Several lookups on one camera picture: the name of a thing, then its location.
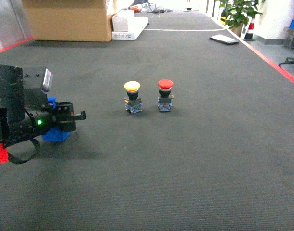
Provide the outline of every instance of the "traffic cone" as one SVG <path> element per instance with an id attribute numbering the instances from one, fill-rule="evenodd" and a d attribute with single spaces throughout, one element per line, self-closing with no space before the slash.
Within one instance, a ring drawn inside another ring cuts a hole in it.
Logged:
<path id="1" fill-rule="evenodd" d="M 253 29 L 254 29 L 254 21 L 255 21 L 255 17 L 252 18 L 250 24 L 249 24 L 249 28 L 247 33 L 244 36 L 244 41 L 255 41 L 255 39 L 253 39 Z"/>

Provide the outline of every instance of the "red push button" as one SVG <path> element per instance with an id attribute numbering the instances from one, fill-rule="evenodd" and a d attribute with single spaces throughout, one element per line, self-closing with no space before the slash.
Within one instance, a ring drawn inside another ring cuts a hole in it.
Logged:
<path id="1" fill-rule="evenodd" d="M 174 83 L 170 79 L 162 79 L 158 82 L 158 86 L 163 90 L 168 90 L 174 86 Z"/>
<path id="2" fill-rule="evenodd" d="M 3 164 L 5 162 L 8 162 L 8 149 L 3 148 L 3 144 L 0 144 L 0 164 Z"/>

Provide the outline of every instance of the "yellow push button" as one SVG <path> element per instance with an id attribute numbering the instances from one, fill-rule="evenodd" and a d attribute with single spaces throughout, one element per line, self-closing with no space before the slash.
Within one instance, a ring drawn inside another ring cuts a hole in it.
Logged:
<path id="1" fill-rule="evenodd" d="M 139 82 L 136 82 L 136 81 L 129 81 L 124 84 L 124 88 L 129 92 L 135 92 L 140 87 L 141 85 L 139 84 Z"/>

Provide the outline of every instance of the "floor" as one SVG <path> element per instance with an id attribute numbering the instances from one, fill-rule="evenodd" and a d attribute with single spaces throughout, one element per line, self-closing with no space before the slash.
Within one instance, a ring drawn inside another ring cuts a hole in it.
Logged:
<path id="1" fill-rule="evenodd" d="M 0 165 L 0 231 L 294 230 L 294 84 L 244 44 L 210 40 L 221 27 L 200 12 L 148 17 L 154 30 L 135 42 L 0 53 L 2 64 L 46 65 L 50 96 L 87 114 L 65 142 L 39 137 L 37 158 Z M 174 82 L 169 113 L 157 108 L 163 78 Z M 135 115 L 130 80 L 141 84 Z"/>
<path id="2" fill-rule="evenodd" d="M 283 45 L 265 45 L 259 41 L 248 43 L 276 64 L 284 62 L 286 57 L 294 57 L 294 50 L 284 47 Z M 294 76 L 294 64 L 286 64 L 281 67 Z"/>

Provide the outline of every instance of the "chair leg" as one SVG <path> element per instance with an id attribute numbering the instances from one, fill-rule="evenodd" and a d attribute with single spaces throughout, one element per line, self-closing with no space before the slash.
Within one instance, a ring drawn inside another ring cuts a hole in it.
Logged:
<path id="1" fill-rule="evenodd" d="M 294 64 L 294 58 L 293 57 L 287 57 L 285 62 L 279 63 L 279 67 L 281 67 L 281 65 L 283 65 L 283 64 Z"/>

